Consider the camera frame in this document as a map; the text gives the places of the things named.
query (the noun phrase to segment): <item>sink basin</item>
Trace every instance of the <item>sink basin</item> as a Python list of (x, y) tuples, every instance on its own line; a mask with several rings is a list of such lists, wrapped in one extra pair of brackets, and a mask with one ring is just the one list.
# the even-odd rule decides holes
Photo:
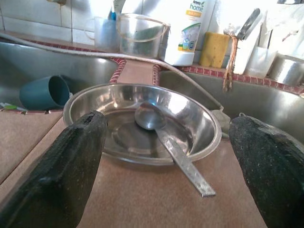
[[(221, 78), (186, 74), (214, 96), (230, 118), (245, 113), (280, 128), (304, 143), (303, 98), (279, 89), (238, 81), (233, 82), (232, 91), (225, 93)], [(187, 95), (210, 110), (217, 109), (204, 94), (172, 71), (161, 72), (160, 86)]]
[(62, 75), (74, 94), (108, 83), (118, 64), (112, 60), (67, 55), (0, 42), (0, 102), (22, 106), (21, 86), (39, 78)]

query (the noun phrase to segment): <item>white bottle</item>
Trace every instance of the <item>white bottle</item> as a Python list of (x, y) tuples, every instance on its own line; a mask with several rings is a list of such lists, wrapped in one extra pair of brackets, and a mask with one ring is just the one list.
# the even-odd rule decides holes
[(166, 22), (171, 27), (167, 33), (167, 44), (161, 46), (159, 57), (170, 65), (189, 66), (193, 63), (194, 51), (208, 1), (170, 2), (173, 2), (175, 9), (167, 12), (169, 18), (166, 19)]

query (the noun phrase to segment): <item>beige countertop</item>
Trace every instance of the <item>beige countertop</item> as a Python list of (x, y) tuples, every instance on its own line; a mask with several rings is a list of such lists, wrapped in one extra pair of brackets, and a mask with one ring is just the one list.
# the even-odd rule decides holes
[[(0, 201), (64, 128), (60, 119), (42, 137), (0, 185)], [(104, 154), (78, 227), (266, 227), (229, 141), (222, 140), (195, 165), (217, 192), (215, 197), (201, 198), (177, 166), (145, 170)]]

